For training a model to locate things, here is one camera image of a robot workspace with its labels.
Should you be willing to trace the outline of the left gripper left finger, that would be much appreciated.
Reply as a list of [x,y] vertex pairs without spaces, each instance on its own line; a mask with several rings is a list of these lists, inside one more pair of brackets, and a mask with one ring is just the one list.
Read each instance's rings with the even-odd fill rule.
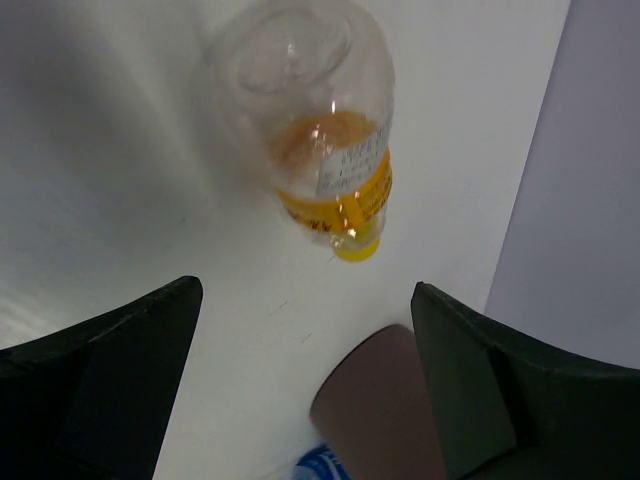
[[184,276],[3,349],[2,478],[152,478],[202,301]]

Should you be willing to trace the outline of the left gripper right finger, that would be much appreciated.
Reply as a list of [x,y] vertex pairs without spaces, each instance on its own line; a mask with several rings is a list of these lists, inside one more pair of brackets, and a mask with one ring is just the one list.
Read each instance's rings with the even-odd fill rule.
[[418,352],[451,479],[635,479],[639,373],[539,341],[420,283]]

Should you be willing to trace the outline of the yellow cap plastic bottle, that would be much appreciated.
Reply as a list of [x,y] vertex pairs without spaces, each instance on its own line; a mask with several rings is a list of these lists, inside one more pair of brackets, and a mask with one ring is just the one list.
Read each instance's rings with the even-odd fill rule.
[[378,249],[393,173],[395,71],[353,1],[252,1],[199,68],[205,112],[289,218],[348,262]]

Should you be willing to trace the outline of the blue label bottle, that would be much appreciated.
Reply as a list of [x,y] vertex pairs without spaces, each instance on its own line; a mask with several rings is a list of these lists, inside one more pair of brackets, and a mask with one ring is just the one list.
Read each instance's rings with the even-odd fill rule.
[[292,466],[266,476],[277,480],[351,480],[335,452],[323,443],[305,453]]

